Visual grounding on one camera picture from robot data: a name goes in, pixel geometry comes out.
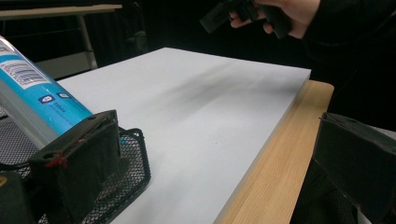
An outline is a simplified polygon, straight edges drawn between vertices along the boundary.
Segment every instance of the spray can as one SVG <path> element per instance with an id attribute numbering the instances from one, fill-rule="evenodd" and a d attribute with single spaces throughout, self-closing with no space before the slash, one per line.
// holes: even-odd
<path id="1" fill-rule="evenodd" d="M 2 36 L 0 106 L 38 149 L 92 115 Z"/>

